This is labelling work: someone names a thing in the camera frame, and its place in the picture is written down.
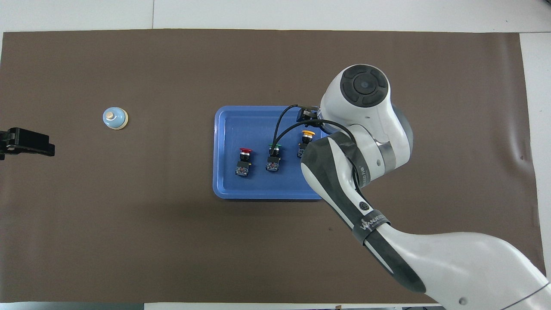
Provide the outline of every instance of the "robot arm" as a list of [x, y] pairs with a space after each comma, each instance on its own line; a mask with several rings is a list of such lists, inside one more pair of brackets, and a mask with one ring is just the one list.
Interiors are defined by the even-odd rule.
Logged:
[[330, 135], [308, 145], [302, 173], [400, 284], [448, 310], [551, 309], [549, 281], [511, 244], [479, 233], [403, 233], [362, 196], [359, 188], [405, 164], [413, 146], [384, 73], [346, 68], [329, 85], [318, 117], [347, 126], [356, 143], [323, 124]]

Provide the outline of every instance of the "blue tray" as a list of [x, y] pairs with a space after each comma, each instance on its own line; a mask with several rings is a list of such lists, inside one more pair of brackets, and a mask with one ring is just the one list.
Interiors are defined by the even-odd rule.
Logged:
[[[280, 167], [266, 171], [268, 144], [272, 143], [277, 119], [285, 106], [224, 106], [214, 117], [214, 169], [212, 188], [224, 199], [321, 199], [302, 175], [296, 156], [304, 126], [287, 133], [280, 141]], [[296, 123], [299, 108], [289, 110], [279, 125], [279, 133]], [[319, 128], [308, 127], [322, 136]], [[235, 175], [239, 148], [252, 149], [249, 175]]]

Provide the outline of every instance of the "brown mat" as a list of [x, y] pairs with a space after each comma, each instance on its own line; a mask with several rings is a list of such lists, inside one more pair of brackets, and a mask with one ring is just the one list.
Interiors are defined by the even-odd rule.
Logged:
[[[389, 76], [415, 135], [370, 202], [406, 232], [505, 239], [543, 271], [518, 34], [6, 33], [1, 129], [46, 133], [57, 152], [0, 162], [0, 301], [431, 302], [323, 201], [212, 190], [221, 106], [316, 105], [355, 63]], [[105, 127], [110, 106], [127, 128]]]

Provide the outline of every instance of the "black strap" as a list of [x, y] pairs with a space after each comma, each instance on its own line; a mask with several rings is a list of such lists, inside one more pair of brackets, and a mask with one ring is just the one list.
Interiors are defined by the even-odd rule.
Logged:
[[364, 244], [365, 238], [367, 238], [372, 231], [384, 223], [390, 224], [390, 221], [381, 213], [381, 211], [373, 210], [357, 221], [354, 228], [352, 228], [352, 234], [356, 240], [358, 240], [361, 244]]
[[358, 187], [362, 188], [368, 185], [371, 182], [371, 174], [369, 173], [368, 164], [365, 162], [365, 158], [358, 146], [342, 131], [335, 132], [329, 138], [337, 143], [344, 155], [355, 166], [358, 172]]

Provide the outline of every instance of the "black clamp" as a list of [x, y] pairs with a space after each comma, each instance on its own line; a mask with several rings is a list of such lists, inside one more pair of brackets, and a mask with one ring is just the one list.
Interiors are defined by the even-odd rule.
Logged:
[[296, 116], [296, 122], [301, 122], [305, 120], [314, 120], [317, 119], [317, 107], [315, 106], [301, 106], [298, 115]]
[[56, 146], [50, 143], [48, 135], [42, 133], [18, 127], [0, 131], [0, 161], [4, 160], [6, 154], [19, 153], [54, 156]]
[[384, 223], [390, 224], [390, 221], [381, 213], [381, 211], [373, 210], [366, 216], [362, 217], [354, 225], [354, 228], [352, 228], [352, 234], [356, 240], [358, 240], [361, 244], [364, 244], [365, 238], [367, 238], [372, 231]]

